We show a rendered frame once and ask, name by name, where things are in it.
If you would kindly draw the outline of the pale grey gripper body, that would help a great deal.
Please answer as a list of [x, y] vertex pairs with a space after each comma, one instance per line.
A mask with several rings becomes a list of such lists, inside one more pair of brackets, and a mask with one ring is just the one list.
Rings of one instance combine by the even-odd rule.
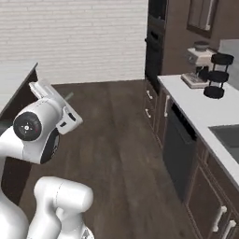
[[58, 109], [63, 109], [66, 106], [66, 101], [45, 79], [30, 82], [29, 87], [37, 99], [48, 100]]

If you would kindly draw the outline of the dark brown island counter cabinet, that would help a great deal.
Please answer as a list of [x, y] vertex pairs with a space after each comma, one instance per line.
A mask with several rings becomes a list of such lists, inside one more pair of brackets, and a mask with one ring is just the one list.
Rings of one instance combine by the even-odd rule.
[[[4, 110], [0, 117], [1, 121], [9, 125], [22, 109], [36, 100], [29, 87], [30, 82], [36, 81], [37, 74], [36, 70], [33, 69], [22, 82], [9, 106]], [[29, 162], [22, 162], [14, 158], [6, 159], [1, 186], [4, 194], [14, 204], [20, 203], [31, 167]]]

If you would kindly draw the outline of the dark brown drawer front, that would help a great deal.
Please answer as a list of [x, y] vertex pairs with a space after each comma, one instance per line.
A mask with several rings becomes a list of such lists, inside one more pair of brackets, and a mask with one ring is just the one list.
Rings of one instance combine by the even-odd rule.
[[[145, 112], [145, 109], [148, 109], [148, 113], [151, 115], [151, 119], [148, 117], [148, 115]], [[152, 130], [155, 130], [156, 127], [156, 107], [152, 107], [150, 101], [148, 99], [145, 100], [144, 103], [144, 113], [146, 118], [148, 119], [149, 126]]]
[[153, 99], [150, 100], [146, 92], [147, 99], [150, 101], [152, 107], [155, 107], [158, 102], [158, 94], [148, 79], [146, 79], [146, 90], [150, 91], [150, 94], [153, 96]]

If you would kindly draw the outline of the narrow dark brown cabinet door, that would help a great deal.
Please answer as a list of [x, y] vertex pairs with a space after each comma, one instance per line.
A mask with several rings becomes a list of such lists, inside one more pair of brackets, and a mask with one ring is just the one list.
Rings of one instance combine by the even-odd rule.
[[164, 117], [164, 105], [166, 95], [169, 95], [164, 88], [161, 88], [161, 97], [160, 97], [160, 105], [159, 105], [159, 119], [158, 119], [158, 129], [157, 136], [160, 143], [160, 146], [163, 147], [164, 133], [166, 127], [167, 118]]

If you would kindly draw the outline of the black dishwasher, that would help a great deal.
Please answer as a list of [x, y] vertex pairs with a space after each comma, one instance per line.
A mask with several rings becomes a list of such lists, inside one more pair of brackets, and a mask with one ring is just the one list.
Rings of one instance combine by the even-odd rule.
[[162, 158], [174, 184], [176, 194], [184, 201], [189, 183], [197, 135], [190, 123], [172, 104], [167, 120]]

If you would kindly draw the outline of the white coffee machine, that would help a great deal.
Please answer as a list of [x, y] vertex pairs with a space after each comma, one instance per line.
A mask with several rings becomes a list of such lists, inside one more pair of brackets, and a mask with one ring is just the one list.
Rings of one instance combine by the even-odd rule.
[[192, 72], [184, 73], [181, 79], [191, 89], [203, 89], [208, 85], [208, 73], [212, 70], [211, 58], [215, 54], [206, 41], [196, 41], [187, 49], [187, 61], [193, 65]]

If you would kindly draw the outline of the black three-tier stand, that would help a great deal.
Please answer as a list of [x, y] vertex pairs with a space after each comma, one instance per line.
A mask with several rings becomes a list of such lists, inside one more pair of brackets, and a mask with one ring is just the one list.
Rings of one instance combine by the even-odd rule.
[[211, 57], [213, 68], [207, 74], [209, 84], [204, 88], [204, 95], [211, 99], [221, 99], [224, 96], [223, 84], [229, 80], [228, 68], [234, 57], [231, 54], [215, 53]]

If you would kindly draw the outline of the dark framed glass cabinet door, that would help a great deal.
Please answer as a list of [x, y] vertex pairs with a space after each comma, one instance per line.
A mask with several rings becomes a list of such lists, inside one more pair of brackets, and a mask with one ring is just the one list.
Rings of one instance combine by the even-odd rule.
[[215, 21], [217, 9], [218, 9], [218, 1], [219, 0], [215, 0], [214, 2], [212, 18], [211, 18], [211, 28], [209, 31], [206, 31], [204, 29], [204, 23], [205, 23], [204, 0], [190, 0], [187, 29], [197, 35], [201, 35], [205, 38], [210, 38], [212, 35], [214, 21]]

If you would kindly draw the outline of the grey sink basin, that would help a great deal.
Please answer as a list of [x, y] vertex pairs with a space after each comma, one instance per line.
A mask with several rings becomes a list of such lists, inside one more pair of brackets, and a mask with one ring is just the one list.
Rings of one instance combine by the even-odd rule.
[[212, 126], [209, 130], [239, 164], [239, 124]]

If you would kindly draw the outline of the black wall oven stack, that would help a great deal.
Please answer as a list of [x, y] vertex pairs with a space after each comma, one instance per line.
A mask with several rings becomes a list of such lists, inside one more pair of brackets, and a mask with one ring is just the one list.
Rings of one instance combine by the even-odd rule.
[[167, 0], [148, 0], [145, 75], [156, 93], [160, 91], [166, 10]]

